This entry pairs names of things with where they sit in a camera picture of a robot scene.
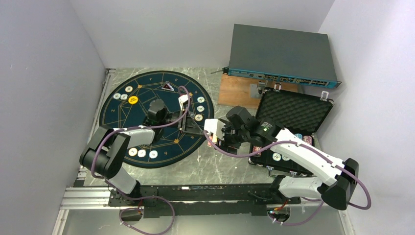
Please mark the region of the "light blue chip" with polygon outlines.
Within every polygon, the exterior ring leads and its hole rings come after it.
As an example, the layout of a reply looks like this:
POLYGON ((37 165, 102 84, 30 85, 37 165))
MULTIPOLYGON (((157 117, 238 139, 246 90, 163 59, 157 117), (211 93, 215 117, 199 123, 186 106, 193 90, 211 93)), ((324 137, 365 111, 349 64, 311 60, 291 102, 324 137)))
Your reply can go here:
POLYGON ((157 150, 152 150, 149 152, 149 158, 150 159, 155 159, 158 156, 158 152, 157 150))

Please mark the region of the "yellow chip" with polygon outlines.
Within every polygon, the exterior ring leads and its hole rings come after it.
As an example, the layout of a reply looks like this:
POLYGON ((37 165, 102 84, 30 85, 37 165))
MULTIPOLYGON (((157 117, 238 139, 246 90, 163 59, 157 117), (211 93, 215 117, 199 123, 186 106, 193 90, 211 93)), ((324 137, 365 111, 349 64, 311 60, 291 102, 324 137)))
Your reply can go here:
POLYGON ((138 150, 136 148, 130 148, 128 151, 129 156, 133 157, 133 156, 137 156, 138 155, 138 150))
POLYGON ((203 115, 202 114, 197 114, 197 115, 195 115, 195 118, 194 118, 196 121, 202 121, 203 119, 204 119, 204 117, 203 117, 203 115))

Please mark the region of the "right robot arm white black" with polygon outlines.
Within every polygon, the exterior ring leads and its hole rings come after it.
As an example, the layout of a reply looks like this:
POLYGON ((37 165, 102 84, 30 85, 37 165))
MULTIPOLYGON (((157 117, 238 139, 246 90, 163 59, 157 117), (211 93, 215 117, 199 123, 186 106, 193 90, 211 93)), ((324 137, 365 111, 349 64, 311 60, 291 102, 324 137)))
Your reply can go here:
POLYGON ((206 119, 204 134, 216 150, 228 156, 238 158, 237 148, 249 142, 260 149, 247 157, 271 150, 312 173, 312 177, 306 178, 278 176, 269 191, 275 203, 291 197, 307 197, 321 199, 341 211, 353 205, 351 197, 361 184, 358 162, 326 154, 270 118, 257 119, 246 108, 236 106, 226 119, 206 119))

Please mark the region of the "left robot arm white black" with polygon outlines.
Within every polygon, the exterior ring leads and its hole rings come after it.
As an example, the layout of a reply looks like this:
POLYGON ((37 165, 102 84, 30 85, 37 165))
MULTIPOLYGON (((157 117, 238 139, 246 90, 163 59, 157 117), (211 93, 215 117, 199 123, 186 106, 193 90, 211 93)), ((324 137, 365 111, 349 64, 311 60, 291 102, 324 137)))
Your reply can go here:
POLYGON ((186 95, 179 98, 179 104, 179 111, 170 112, 161 99, 152 101, 140 126, 116 129, 101 125, 81 154, 80 164, 90 170, 93 177, 105 180, 117 190, 127 205, 137 204, 142 196, 141 184, 122 167, 127 149, 154 144, 162 137, 164 128, 177 128, 191 136, 203 133, 190 114, 186 95))

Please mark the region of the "red playing card box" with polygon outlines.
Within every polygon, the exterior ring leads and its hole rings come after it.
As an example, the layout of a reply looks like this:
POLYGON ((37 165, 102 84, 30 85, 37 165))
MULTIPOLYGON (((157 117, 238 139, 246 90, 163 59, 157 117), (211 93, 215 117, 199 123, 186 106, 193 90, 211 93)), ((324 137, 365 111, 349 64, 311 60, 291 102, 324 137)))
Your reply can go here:
POLYGON ((208 136, 207 145, 208 147, 212 147, 213 145, 221 147, 222 141, 216 135, 212 134, 208 136))

